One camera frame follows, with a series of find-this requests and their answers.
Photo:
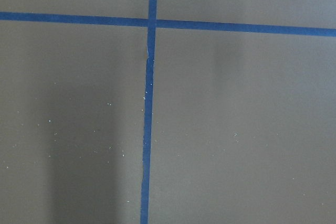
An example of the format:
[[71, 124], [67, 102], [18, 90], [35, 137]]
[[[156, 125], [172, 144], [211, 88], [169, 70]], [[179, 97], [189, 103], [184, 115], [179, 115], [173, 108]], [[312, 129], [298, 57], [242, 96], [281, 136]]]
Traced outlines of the long blue tape strip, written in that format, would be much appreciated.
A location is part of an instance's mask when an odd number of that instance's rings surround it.
[[142, 153], [143, 173], [141, 183], [140, 223], [149, 222], [149, 192], [150, 192], [156, 14], [157, 14], [157, 0], [149, 0], [148, 32], [147, 32], [148, 56], [146, 60], [146, 70], [145, 70], [144, 127], [143, 127], [143, 153]]

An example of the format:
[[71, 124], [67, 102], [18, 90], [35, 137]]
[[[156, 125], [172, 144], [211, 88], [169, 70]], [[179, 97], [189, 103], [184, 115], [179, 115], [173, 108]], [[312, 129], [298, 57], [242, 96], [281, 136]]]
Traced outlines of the crossing blue tape strip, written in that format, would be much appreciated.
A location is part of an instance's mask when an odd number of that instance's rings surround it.
[[126, 17], [1, 12], [1, 20], [22, 21], [22, 22], [64, 23], [64, 24], [132, 26], [132, 27], [153, 26], [155, 28], [169, 28], [169, 29], [234, 31], [245, 33], [335, 37], [334, 28], [216, 23], [216, 22], [199, 22], [199, 21], [165, 20], [165, 19], [158, 19], [153, 23], [150, 23], [148, 19], [126, 18]]

